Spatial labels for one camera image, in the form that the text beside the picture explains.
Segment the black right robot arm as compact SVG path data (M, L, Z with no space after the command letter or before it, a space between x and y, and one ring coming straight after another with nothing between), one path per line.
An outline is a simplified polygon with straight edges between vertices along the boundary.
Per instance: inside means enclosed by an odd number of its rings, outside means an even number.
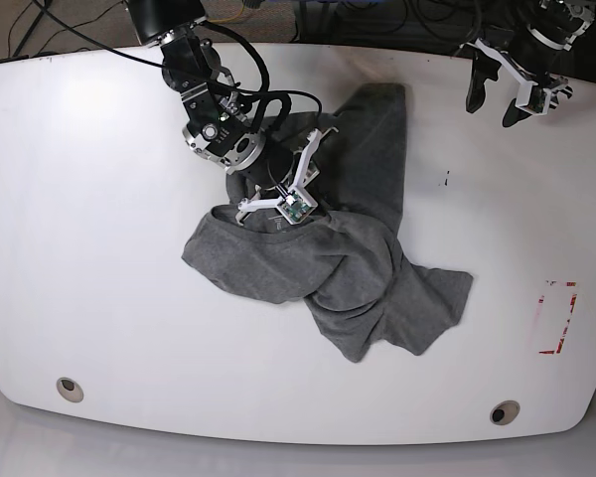
M287 119L292 102L288 93L269 89L269 72L257 50L236 32L209 25L240 43L254 60L260 88L240 92L212 41L195 33L207 22L201 2L129 1L127 8L140 44L161 50L163 80L180 95L188 114L183 134L193 153L264 190L287 180L294 155L273 133Z

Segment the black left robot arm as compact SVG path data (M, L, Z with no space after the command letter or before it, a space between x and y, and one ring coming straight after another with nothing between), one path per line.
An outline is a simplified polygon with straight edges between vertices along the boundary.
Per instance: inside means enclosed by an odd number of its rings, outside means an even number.
M510 7L514 35L507 45L483 37L468 44L474 49L466 96L466 111L478 111L486 100L486 82L505 70L518 83L502 120L510 128L532 116L557 109L559 98L573 95L567 78L551 72L556 58L572 49L595 20L594 1L517 1Z

